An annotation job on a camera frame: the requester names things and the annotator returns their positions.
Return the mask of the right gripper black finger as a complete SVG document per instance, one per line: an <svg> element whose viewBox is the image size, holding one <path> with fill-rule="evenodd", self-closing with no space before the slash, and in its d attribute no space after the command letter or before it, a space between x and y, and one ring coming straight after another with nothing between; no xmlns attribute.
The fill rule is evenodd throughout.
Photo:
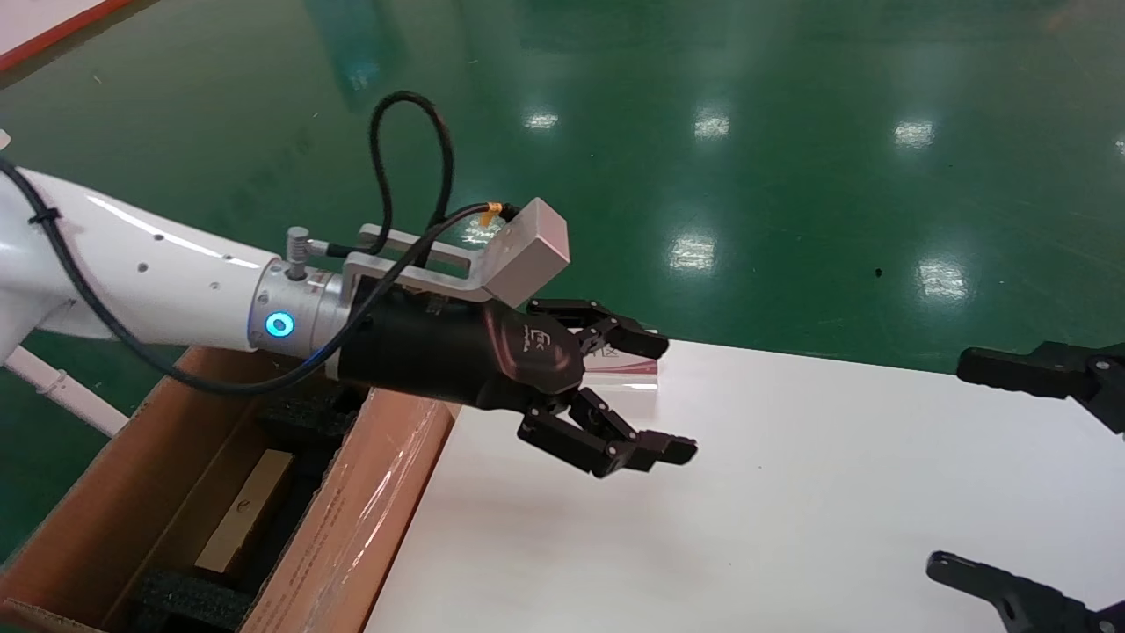
<svg viewBox="0 0 1125 633"><path fill-rule="evenodd" d="M1122 632L1124 602L1092 611L1053 586L1012 575L997 566L980 564L945 550L935 550L925 562L925 575L988 602L1007 632Z"/></svg>
<svg viewBox="0 0 1125 633"><path fill-rule="evenodd" d="M1114 435L1124 433L1124 345L1090 349L1043 342L1030 353L971 347L958 358L955 376L969 385L1072 399Z"/></svg>

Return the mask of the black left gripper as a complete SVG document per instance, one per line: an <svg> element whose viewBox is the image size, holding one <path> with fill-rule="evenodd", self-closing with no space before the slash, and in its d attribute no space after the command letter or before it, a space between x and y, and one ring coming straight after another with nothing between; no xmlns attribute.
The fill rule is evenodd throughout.
<svg viewBox="0 0 1125 633"><path fill-rule="evenodd" d="M570 421L542 408L578 388L582 355L612 347L659 360L670 340L604 302L533 299L526 313L496 300L392 291L340 349L338 377L485 412L530 409L518 438L597 478L686 465L696 456L696 440L634 429L588 388L568 400Z"/></svg>

